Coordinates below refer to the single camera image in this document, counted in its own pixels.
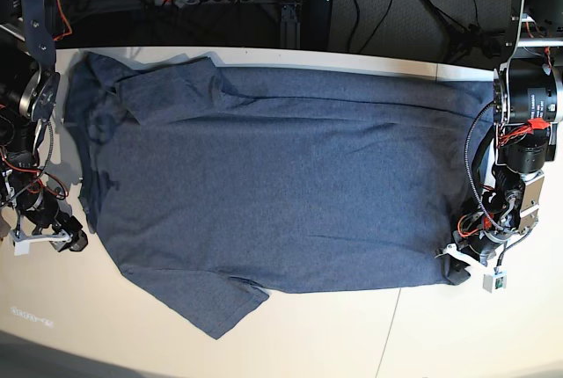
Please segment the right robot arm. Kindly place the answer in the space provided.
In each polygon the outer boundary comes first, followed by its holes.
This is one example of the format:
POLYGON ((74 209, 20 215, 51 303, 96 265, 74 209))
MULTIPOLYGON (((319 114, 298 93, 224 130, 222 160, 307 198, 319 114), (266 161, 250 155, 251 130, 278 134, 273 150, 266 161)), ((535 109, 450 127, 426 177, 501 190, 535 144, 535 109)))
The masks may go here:
POLYGON ((15 255, 48 242, 58 251, 80 252, 87 235, 76 217, 62 210, 66 186, 48 172, 40 145, 55 142, 51 116, 60 83, 55 43, 70 34, 61 0, 1 0, 1 205, 18 222, 10 232, 15 255))

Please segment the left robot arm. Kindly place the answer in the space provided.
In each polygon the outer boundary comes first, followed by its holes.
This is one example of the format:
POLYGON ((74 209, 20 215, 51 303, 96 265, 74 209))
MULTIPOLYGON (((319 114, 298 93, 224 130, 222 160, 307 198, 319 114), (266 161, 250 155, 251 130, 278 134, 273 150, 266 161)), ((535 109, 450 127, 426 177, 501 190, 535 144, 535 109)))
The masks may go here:
POLYGON ((493 124, 464 167, 472 195, 436 256, 453 285, 472 272, 494 292, 507 285, 502 262, 539 219, 543 167, 557 154, 562 124, 562 0, 512 0, 501 64, 494 71, 494 99, 480 110, 493 124))

